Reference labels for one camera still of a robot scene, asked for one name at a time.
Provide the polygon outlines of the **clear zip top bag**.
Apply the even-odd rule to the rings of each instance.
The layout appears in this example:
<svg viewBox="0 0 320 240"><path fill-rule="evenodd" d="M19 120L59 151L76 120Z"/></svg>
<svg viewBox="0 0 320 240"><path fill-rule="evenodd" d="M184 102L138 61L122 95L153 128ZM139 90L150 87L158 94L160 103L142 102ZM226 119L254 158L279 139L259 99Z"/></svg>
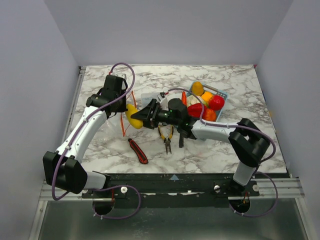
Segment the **clear zip top bag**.
<svg viewBox="0 0 320 240"><path fill-rule="evenodd" d="M100 98L103 100L103 104L108 104L108 106L115 101L118 97L123 95L125 93L125 90L111 90L102 88ZM114 135L120 134L120 130L117 129L117 127L121 128L122 136L126 136L126 131L129 128L129 126L132 126L136 129L140 129L143 126L143 123L139 120L131 119L131 115L136 113L137 105L136 100L133 91L130 92L129 96L132 96L133 104L126 103L126 111L122 113L117 113L114 116L107 117L107 107L106 106L102 111L104 114L106 114L106 120L105 123L103 123L103 128L105 130L111 131Z"/></svg>

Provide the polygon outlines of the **orange carrot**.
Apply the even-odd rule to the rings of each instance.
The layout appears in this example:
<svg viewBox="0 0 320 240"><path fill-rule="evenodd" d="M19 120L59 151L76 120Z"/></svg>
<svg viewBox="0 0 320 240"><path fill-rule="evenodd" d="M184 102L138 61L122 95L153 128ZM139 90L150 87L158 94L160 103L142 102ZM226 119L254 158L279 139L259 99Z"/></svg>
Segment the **orange carrot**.
<svg viewBox="0 0 320 240"><path fill-rule="evenodd" d="M187 106L187 95L185 91L183 91L181 94L181 101L185 106Z"/></svg>

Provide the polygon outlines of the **red bell pepper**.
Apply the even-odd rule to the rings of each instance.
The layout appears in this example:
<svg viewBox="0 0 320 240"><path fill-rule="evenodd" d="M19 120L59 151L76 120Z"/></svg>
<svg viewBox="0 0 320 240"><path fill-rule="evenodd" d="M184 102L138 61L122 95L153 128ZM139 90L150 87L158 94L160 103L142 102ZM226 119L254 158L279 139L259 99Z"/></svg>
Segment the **red bell pepper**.
<svg viewBox="0 0 320 240"><path fill-rule="evenodd" d="M187 112L191 117L195 117L195 118L199 118L201 115L202 110L203 114L202 116L205 116L207 107L205 105L203 105L202 103L196 103L196 104L192 104L190 106L187 107Z"/></svg>

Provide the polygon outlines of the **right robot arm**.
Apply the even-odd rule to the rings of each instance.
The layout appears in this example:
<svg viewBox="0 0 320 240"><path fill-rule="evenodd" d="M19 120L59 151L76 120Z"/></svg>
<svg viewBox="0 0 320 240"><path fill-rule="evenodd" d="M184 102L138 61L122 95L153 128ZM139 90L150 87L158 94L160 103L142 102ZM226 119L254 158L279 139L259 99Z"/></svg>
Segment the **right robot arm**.
<svg viewBox="0 0 320 240"><path fill-rule="evenodd" d="M241 196L248 190L248 182L258 168L271 144L270 138L247 118L235 124L209 122L190 116L187 106L179 98L168 101L168 109L162 109L156 99L141 110L130 113L128 117L142 123L148 129L160 123L177 127L185 139L215 140L231 144L239 164L230 183L230 191Z"/></svg>

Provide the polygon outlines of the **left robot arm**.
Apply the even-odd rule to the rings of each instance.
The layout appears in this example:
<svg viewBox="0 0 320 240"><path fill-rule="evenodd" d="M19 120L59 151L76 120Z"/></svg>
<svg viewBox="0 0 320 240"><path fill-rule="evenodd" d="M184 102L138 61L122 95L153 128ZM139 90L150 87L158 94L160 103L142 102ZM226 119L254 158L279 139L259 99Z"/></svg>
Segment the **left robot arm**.
<svg viewBox="0 0 320 240"><path fill-rule="evenodd" d="M110 117L126 111L128 89L124 73L105 78L103 87L88 97L82 116L68 138L55 152L43 156L46 183L70 193L93 190L99 197L110 194L111 185L102 173L88 172L82 166L84 154L99 128Z"/></svg>

